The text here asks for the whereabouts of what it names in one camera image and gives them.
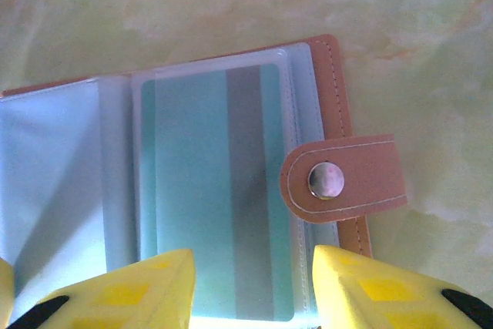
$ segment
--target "snap button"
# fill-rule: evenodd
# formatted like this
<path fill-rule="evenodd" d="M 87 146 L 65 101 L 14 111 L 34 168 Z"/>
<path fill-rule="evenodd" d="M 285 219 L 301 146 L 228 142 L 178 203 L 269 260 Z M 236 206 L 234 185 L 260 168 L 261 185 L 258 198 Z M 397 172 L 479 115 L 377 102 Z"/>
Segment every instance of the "snap button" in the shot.
<path fill-rule="evenodd" d="M 321 200 L 331 200 L 342 193 L 344 174 L 338 165 L 330 162 L 318 163 L 308 176 L 310 192 Z"/>

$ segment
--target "green marble table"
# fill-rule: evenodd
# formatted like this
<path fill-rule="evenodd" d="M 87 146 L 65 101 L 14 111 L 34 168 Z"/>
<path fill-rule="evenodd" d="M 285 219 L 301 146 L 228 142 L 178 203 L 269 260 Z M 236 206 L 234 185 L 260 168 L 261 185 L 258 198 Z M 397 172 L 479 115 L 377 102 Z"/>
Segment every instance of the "green marble table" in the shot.
<path fill-rule="evenodd" d="M 370 218 L 375 257 L 493 304 L 493 0 L 0 0 L 0 88 L 321 33 L 356 134 L 402 156 L 409 204 Z"/>

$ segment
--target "teal stripe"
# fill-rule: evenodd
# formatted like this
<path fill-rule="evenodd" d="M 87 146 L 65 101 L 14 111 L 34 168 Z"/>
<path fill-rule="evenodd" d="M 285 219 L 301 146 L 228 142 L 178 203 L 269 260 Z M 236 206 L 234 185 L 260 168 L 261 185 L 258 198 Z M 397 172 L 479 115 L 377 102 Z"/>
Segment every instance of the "teal stripe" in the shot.
<path fill-rule="evenodd" d="M 157 244 L 192 248 L 193 315 L 235 318 L 225 72 L 156 84 Z"/>
<path fill-rule="evenodd" d="M 294 314 L 293 279 L 291 275 L 289 211 L 281 198 L 279 184 L 280 168 L 285 157 L 279 68 L 276 65 L 263 65 L 260 69 L 260 78 L 269 203 L 274 320 L 289 321 Z"/>
<path fill-rule="evenodd" d="M 156 150 L 155 82 L 142 85 L 142 152 L 140 157 L 140 259 L 157 254 L 156 239 Z"/>

